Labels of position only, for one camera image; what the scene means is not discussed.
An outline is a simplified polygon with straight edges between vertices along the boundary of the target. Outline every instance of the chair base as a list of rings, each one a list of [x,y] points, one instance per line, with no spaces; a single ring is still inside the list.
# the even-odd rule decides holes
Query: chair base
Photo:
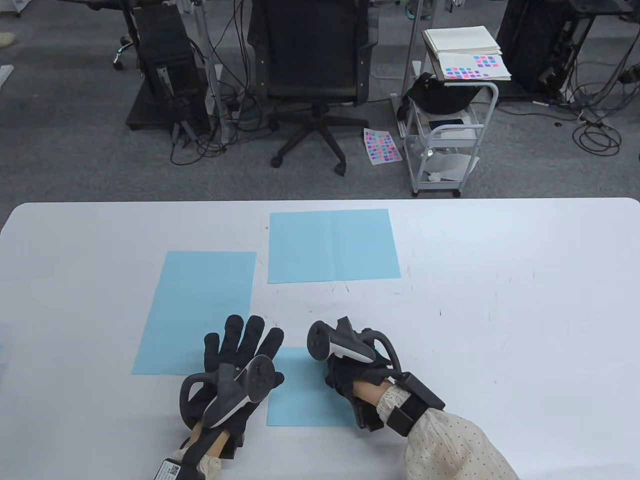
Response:
[[[350,118],[344,116],[327,115],[329,107],[325,104],[313,104],[311,106],[311,117],[297,113],[275,113],[269,116],[269,124],[277,128],[278,122],[292,123],[302,125],[300,130],[291,137],[291,139],[280,149],[278,154],[271,159],[271,166],[279,168],[282,166],[284,155],[289,153],[297,144],[303,141],[310,133],[318,132],[329,147],[333,150],[335,156],[338,157],[340,163],[333,169],[335,173],[341,177],[347,171],[347,159],[344,152],[335,141],[335,138],[329,131],[329,127],[361,127],[369,128],[369,122],[360,118]]]

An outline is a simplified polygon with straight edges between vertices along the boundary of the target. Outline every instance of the wrist strap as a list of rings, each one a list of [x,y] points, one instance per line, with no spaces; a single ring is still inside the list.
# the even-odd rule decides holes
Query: wrist strap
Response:
[[[421,400],[417,395],[411,394],[400,408],[394,407],[387,419],[387,426],[400,435],[407,436],[428,408],[427,402]]]

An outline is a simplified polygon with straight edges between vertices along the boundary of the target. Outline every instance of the black bag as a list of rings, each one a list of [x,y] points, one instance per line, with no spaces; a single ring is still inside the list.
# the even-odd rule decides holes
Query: black bag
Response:
[[[409,99],[413,100],[425,113],[451,115],[464,110],[481,89],[481,87],[445,86],[443,82],[431,75],[428,72],[420,75],[402,97],[402,105],[396,112],[398,121],[404,122],[406,120],[409,112]]]

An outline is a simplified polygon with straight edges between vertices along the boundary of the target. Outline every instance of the polka dot sleeve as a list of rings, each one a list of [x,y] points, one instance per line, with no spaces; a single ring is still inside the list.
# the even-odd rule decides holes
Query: polka dot sleeve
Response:
[[[386,422],[409,393],[391,387],[378,403]],[[518,476],[484,432],[452,413],[424,412],[407,437],[404,466],[407,480],[517,480]]]

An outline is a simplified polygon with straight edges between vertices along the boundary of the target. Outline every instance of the qr code label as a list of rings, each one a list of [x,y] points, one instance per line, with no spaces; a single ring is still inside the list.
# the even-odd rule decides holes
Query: qr code label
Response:
[[[171,460],[165,460],[162,462],[154,480],[175,480],[178,473],[180,473],[180,465]]]

